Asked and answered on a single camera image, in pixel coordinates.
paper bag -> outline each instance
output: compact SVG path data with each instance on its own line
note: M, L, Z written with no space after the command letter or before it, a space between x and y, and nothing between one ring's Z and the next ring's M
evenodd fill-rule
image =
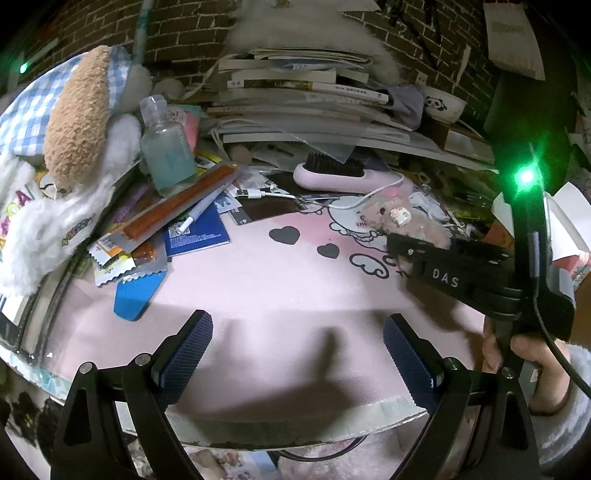
M545 80L544 64L523 5L484 4L488 57L502 70Z

black bristles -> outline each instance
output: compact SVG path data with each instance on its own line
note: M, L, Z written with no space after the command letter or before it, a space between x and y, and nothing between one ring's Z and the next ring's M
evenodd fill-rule
M342 177L363 177L363 163L354 158L349 158L341 163L323 153L311 153L304 164L304 168L313 173L325 175L341 175Z

pink desk mat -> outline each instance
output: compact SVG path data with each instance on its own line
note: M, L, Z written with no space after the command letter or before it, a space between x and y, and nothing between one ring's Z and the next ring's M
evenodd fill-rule
M420 414L383 344L384 320L402 313L442 356L471 368L480 362L483 316L403 278L385 237L354 210L314 210L243 226L223 215L232 242L175 257L137 322L113 313L115 285L73 280L43 366L70 380L85 361L125 365L203 309L213 340L167 411L181 441L301 445Z

fuzzy sleeve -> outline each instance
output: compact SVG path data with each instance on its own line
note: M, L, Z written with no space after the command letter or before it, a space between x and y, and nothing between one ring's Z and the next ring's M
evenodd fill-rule
M588 384L591 383L591 352L569 345L570 362ZM591 401L572 382L565 406L552 416L532 416L535 438L544 470L553 467L585 435L591 419Z

panda bowl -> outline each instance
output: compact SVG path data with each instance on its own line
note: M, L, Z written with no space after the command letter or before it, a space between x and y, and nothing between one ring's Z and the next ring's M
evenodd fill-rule
M466 102L450 93L433 87L419 87L425 97L425 112L435 120L451 125L460 119Z

